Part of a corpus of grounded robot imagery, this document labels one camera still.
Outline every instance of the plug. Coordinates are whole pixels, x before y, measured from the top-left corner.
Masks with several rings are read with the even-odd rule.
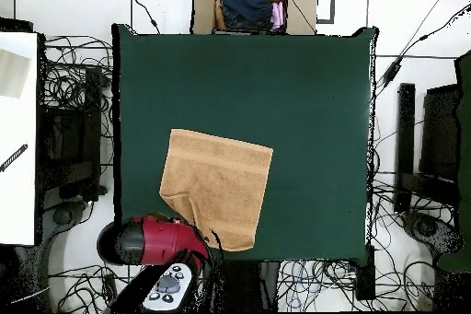
[[[391,63],[391,65],[387,68],[385,72],[385,87],[393,81],[399,72],[399,69],[401,68],[401,62],[402,62],[402,56],[398,57],[395,59],[394,62]]]
[[[112,297],[109,301],[113,300],[118,296],[118,291],[116,289],[116,282],[114,280],[114,276],[110,273],[103,276],[103,285],[111,291]]]

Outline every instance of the box flap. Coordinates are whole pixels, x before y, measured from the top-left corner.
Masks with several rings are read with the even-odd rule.
[[[209,35],[214,27],[214,5],[216,0],[193,0],[193,14],[190,32],[196,35]]]
[[[290,35],[314,35],[316,9],[317,0],[288,0],[286,32]]]

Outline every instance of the white surface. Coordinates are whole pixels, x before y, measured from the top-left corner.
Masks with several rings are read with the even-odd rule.
[[[146,5],[157,21],[163,33],[188,33],[191,17],[191,0],[140,0]],[[320,34],[351,35],[358,28],[366,25],[367,0],[336,0],[336,16],[333,25],[317,25]],[[415,29],[430,10],[435,0],[370,0],[369,25],[380,30],[377,53],[398,54]],[[423,24],[417,37],[433,29],[439,28],[449,16],[464,6],[466,0],[441,0],[429,18]],[[11,17],[13,13],[13,0],[0,0],[0,16]],[[320,18],[327,18],[329,14],[329,0],[319,0],[318,14]],[[142,33],[156,33],[150,24],[144,10],[132,4],[134,29]],[[17,17],[31,20],[35,30],[46,35],[84,35],[88,34],[105,41],[111,41],[110,26],[113,22],[131,22],[131,0],[17,0]],[[471,49],[469,33],[471,30],[469,14],[460,17],[454,24],[440,31],[425,41],[419,42],[410,54],[415,55],[450,55],[459,56]],[[83,55],[103,55],[103,51],[84,51]],[[376,59],[377,77],[384,72],[394,58],[378,57]],[[401,82],[416,84],[416,119],[423,116],[423,96],[429,87],[439,87],[452,84],[456,81],[454,63],[452,60],[434,60],[428,58],[406,58],[396,80],[389,85],[377,101],[377,117],[380,124],[381,135],[385,137],[396,130],[396,92]],[[419,135],[420,125],[416,127],[416,155],[415,168],[419,162]],[[102,151],[110,153],[109,140],[103,139]],[[381,157],[381,170],[394,170],[395,137],[383,141],[378,146]],[[379,180],[392,182],[392,175],[383,175]],[[109,193],[101,197],[95,204],[91,219],[68,233],[63,233],[56,239],[52,247],[50,260],[50,273],[81,267],[89,264],[100,264],[101,261],[95,248],[99,231],[112,221],[113,212],[113,178],[112,170],[108,169],[101,177],[101,183],[109,188]],[[402,272],[405,265],[415,260],[430,261],[429,253],[423,245],[416,243],[406,236],[399,227],[389,227],[391,243],[388,248],[394,256],[396,268]],[[383,244],[389,244],[389,235],[383,226],[378,227],[378,239]],[[383,251],[376,252],[376,263],[381,273],[392,271],[392,263]],[[119,275],[126,276],[127,268],[116,269]],[[131,268],[133,276],[138,269]],[[408,275],[416,282],[432,282],[430,269],[417,265],[409,270]],[[64,287],[69,287],[74,279],[64,281]],[[381,282],[387,285],[377,286],[377,292],[394,290],[397,279],[395,277],[382,278]],[[58,300],[65,293],[65,288],[58,285],[52,287],[53,300]],[[394,296],[404,297],[401,288]],[[390,300],[388,307],[400,309],[399,302]],[[316,302],[317,311],[322,310],[351,310],[346,297],[339,290],[328,289],[322,291]]]
[[[0,243],[34,244],[37,35],[0,32],[0,49],[30,59],[20,99],[0,96],[0,164],[28,149],[0,173]]]

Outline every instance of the gray controller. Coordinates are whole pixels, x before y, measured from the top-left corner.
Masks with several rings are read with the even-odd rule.
[[[160,276],[143,302],[152,311],[173,311],[181,307],[181,302],[189,292],[192,274],[190,268],[181,262],[172,264]]]

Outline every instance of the tan towel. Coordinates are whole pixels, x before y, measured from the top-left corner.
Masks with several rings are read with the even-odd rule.
[[[258,217],[273,150],[234,139],[173,129],[160,196],[218,248],[248,250]]]

